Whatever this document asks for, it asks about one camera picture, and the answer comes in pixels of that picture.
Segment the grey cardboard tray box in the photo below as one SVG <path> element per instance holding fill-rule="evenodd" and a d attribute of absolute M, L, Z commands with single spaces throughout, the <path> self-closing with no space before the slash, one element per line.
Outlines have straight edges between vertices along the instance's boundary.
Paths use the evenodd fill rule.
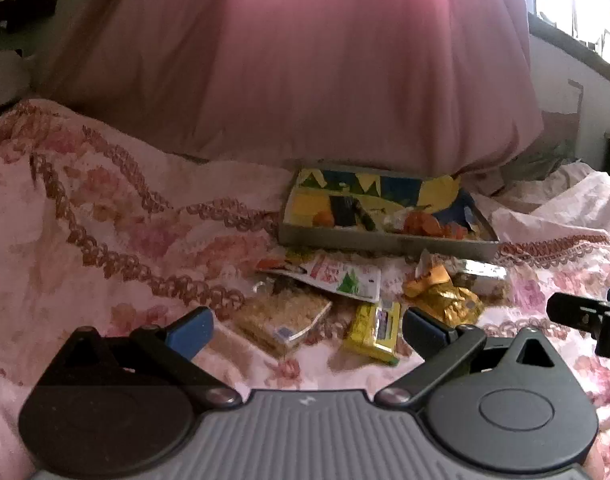
<path fill-rule="evenodd" d="M 334 228 L 312 225 L 329 209 Z M 404 234 L 407 214 L 422 211 L 442 224 L 459 223 L 464 240 Z M 416 178 L 382 169 L 306 164 L 296 170 L 278 223 L 283 245 L 417 256 L 433 254 L 490 261 L 500 242 L 494 228 L 458 178 Z"/>

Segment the white green snack packet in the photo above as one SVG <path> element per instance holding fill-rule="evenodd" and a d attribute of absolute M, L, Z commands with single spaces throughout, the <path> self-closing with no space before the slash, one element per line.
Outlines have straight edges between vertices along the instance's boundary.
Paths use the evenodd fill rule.
<path fill-rule="evenodd" d="M 265 258 L 256 270 L 291 278 L 322 292 L 376 304 L 381 298 L 381 270 L 315 252 L 308 256 Z"/>

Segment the yellow wafer snack pack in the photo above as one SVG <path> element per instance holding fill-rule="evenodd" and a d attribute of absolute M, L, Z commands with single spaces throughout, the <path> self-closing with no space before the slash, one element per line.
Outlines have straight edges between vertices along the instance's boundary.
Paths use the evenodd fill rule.
<path fill-rule="evenodd" d="M 400 315 L 401 305 L 397 301 L 381 300 L 378 304 L 360 304 L 343 346 L 360 356 L 395 366 L 398 363 L 396 346 Z"/>

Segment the clear rice cracker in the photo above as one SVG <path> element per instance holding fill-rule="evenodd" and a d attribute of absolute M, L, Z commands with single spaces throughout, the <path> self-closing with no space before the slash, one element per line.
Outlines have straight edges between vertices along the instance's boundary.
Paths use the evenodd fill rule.
<path fill-rule="evenodd" d="M 294 351 L 328 315 L 328 297 L 299 287 L 260 292 L 232 318 L 235 329 L 272 356 Z"/>

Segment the clear mixed nuts bag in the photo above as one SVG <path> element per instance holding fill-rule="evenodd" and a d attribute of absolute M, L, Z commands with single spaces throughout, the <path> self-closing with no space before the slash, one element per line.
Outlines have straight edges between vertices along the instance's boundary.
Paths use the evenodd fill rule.
<path fill-rule="evenodd" d="M 509 274 L 504 266 L 472 259 L 434 255 L 426 249 L 421 252 L 414 276 L 429 278 L 439 266 L 445 269 L 437 272 L 440 278 L 447 274 L 452 284 L 465 287 L 482 298 L 501 299 L 509 291 Z"/>

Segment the pink curtain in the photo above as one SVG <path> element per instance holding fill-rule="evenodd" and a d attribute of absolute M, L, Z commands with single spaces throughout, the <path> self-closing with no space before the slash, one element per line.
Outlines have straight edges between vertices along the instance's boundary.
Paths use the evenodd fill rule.
<path fill-rule="evenodd" d="M 172 152 L 422 177 L 542 129 L 525 0 L 86 0 L 37 87 Z"/>

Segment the small orange fruit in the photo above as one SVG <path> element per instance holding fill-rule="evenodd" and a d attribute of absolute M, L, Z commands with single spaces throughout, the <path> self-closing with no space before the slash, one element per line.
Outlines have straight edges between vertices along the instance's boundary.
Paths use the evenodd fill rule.
<path fill-rule="evenodd" d="M 312 217 L 312 225 L 319 228 L 334 228 L 335 219 L 329 209 L 320 210 Z"/>

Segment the orange snack bag in tray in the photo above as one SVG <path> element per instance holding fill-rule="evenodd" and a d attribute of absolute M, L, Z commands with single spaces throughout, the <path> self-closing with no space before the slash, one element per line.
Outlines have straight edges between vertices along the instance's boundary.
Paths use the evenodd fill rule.
<path fill-rule="evenodd" d="M 468 230 L 459 223 L 442 224 L 432 214 L 422 211 L 412 211 L 407 214 L 402 232 L 408 235 L 449 238 L 450 240 L 464 240 L 468 235 Z"/>

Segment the gold foil snack pouch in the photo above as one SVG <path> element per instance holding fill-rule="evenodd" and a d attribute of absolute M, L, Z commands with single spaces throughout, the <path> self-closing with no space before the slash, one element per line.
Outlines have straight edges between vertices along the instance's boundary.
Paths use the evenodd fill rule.
<path fill-rule="evenodd" d="M 484 305 L 474 292 L 454 284 L 441 264 L 432 266 L 418 278 L 409 278 L 402 292 L 413 307 L 450 327 L 475 324 Z"/>

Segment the floral pink bedsheet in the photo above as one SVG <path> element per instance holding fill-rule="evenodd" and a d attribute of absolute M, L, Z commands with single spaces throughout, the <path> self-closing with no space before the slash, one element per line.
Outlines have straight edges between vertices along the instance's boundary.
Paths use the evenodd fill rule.
<path fill-rule="evenodd" d="M 345 351 L 347 306 L 286 358 L 235 333 L 256 263 L 281 255 L 274 231 L 291 180 L 279 167 L 190 162 L 46 100 L 0 116 L 0 479 L 34 472 L 18 411 L 79 326 L 126 335 L 206 304 L 216 332 L 198 365 L 242 392 L 375 392 L 419 364 L 405 344 L 393 367 Z M 552 340 L 597 408 L 591 466 L 610 479 L 610 360 L 545 311 L 554 292 L 601 298 L 610 288 L 610 176 L 572 162 L 477 205 L 510 278 L 480 326 L 491 336 L 536 326 Z"/>

